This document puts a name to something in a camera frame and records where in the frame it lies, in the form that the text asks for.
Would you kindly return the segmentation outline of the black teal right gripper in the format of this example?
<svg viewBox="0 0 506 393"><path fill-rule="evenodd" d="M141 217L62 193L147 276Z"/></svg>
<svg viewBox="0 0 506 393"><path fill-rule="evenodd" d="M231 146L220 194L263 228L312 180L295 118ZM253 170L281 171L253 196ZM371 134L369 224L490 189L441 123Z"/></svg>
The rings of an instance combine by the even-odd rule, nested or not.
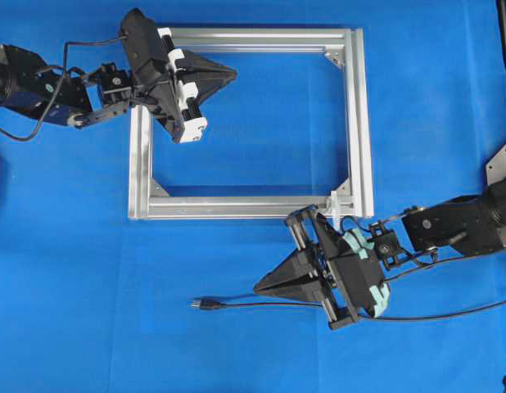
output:
<svg viewBox="0 0 506 393"><path fill-rule="evenodd" d="M339 233L315 206L285 218L295 249L257 282L261 296L319 303L331 329L386 311L391 289L385 283L374 245L358 229Z"/></svg>

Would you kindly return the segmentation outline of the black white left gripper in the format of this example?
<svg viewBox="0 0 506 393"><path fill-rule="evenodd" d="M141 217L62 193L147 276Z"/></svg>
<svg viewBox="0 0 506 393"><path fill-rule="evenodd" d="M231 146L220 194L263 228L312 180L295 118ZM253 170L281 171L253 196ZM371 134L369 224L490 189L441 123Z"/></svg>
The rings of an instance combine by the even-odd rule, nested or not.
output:
<svg viewBox="0 0 506 393"><path fill-rule="evenodd" d="M207 128L200 104L237 77L237 71L174 45L172 30L159 30L141 10L129 11L119 36L139 99L176 143L197 142Z"/></svg>

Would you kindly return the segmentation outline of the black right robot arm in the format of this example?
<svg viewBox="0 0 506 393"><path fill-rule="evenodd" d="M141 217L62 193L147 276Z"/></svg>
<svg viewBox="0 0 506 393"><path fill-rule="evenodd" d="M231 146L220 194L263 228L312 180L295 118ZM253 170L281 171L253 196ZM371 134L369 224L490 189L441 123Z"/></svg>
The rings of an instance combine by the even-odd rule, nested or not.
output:
<svg viewBox="0 0 506 393"><path fill-rule="evenodd" d="M365 237L360 228L337 231L315 205L292 212L285 224L296 249L255 284L254 293L321 306L331 329L380 319L391 294L385 271L409 261L430 269L440 263L437 252L445 246L461 259L506 249L506 178L481 195L414 207L400 217L413 252L382 221Z"/></svg>

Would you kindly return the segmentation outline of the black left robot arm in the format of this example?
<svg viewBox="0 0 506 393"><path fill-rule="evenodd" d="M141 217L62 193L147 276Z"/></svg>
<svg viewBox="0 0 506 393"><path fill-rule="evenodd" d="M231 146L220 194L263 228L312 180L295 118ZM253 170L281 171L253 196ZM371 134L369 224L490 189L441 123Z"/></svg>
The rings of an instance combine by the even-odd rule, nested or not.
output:
<svg viewBox="0 0 506 393"><path fill-rule="evenodd" d="M137 8L125 15L116 38L95 44L112 43L122 44L128 70L115 63L91 72L67 61L49 65L35 52L0 45L0 107L37 122L28 136L7 137L28 142L44 122L81 129L143 106L174 142L199 140L208 125L201 104L237 72L175 47L170 29L159 31Z"/></svg>

